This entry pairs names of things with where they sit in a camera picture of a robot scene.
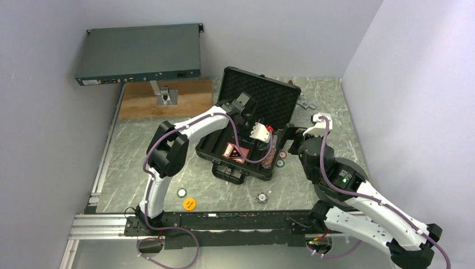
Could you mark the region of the row of poker chips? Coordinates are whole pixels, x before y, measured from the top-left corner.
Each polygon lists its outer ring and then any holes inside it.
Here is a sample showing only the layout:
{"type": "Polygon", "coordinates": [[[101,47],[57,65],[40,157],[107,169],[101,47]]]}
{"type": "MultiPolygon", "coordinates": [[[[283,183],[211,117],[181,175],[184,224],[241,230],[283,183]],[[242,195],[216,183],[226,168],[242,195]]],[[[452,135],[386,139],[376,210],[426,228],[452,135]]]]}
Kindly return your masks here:
{"type": "Polygon", "coordinates": [[[260,166],[263,169],[270,169],[276,158],[276,155],[278,155],[278,150],[276,149],[276,145],[273,145],[271,153],[266,157],[266,159],[261,163],[260,166]]]}

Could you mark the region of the red playing card deck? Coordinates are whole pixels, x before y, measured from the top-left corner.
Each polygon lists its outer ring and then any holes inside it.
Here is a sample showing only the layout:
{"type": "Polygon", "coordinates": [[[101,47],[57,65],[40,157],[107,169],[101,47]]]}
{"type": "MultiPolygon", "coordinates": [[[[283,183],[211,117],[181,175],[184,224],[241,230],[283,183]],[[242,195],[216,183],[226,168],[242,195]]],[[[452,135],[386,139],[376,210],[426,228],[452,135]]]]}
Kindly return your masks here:
{"type": "Polygon", "coordinates": [[[240,151],[241,153],[239,152],[238,147],[234,143],[228,142],[222,156],[226,159],[230,159],[237,163],[244,164],[245,158],[248,156],[250,150],[248,148],[240,147],[240,151]]]}

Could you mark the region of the green poker chip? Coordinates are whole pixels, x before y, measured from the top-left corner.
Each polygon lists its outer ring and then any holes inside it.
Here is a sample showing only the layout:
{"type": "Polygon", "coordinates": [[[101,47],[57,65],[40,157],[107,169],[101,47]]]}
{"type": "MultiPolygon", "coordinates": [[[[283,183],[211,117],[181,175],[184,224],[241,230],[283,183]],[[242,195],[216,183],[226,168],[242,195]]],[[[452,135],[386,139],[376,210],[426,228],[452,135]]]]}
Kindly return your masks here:
{"type": "Polygon", "coordinates": [[[176,195],[179,197],[179,198],[185,198],[187,196],[187,190],[184,189],[184,188],[180,188],[177,190],[177,193],[176,195]]]}

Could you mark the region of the orange round sticker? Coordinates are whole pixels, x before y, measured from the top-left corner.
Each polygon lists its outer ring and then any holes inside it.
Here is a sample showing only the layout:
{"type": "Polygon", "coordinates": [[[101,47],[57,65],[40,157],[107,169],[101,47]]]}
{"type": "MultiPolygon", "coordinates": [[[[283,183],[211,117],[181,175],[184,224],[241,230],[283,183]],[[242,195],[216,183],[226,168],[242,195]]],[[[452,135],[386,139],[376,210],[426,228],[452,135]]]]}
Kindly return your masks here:
{"type": "Polygon", "coordinates": [[[186,211],[193,211],[196,208],[196,206],[197,206],[197,201],[192,197],[188,197],[183,201],[183,208],[186,211]]]}

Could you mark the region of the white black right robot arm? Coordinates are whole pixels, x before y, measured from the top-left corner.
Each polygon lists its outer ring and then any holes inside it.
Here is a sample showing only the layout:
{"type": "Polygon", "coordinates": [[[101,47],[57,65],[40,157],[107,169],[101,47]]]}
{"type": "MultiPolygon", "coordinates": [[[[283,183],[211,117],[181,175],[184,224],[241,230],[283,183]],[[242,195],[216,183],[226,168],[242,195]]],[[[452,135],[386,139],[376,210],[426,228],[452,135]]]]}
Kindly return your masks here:
{"type": "Polygon", "coordinates": [[[409,216],[372,186],[359,165],[336,158],[327,145],[330,131],[323,122],[310,128],[288,124],[283,129],[282,141],[293,141],[289,152],[298,156],[319,197],[309,212],[311,230],[350,235],[380,249],[399,268],[428,268],[435,251],[451,268],[447,252],[438,243],[442,228],[409,216]]]}

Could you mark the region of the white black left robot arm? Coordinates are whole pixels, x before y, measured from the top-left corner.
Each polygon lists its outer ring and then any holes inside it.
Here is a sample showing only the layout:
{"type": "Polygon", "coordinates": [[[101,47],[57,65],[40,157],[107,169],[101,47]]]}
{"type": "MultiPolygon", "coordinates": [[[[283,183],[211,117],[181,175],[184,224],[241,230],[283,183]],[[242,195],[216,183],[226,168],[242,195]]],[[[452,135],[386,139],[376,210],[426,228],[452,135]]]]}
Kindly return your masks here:
{"type": "Polygon", "coordinates": [[[162,122],[146,151],[142,169],[148,175],[145,194],[135,210],[139,228],[156,234],[162,224],[170,182],[182,170],[188,147],[215,131],[232,126],[235,134],[250,137],[262,125],[253,116],[257,102],[243,92],[234,100],[217,102],[204,113],[183,122],[162,122]]]}

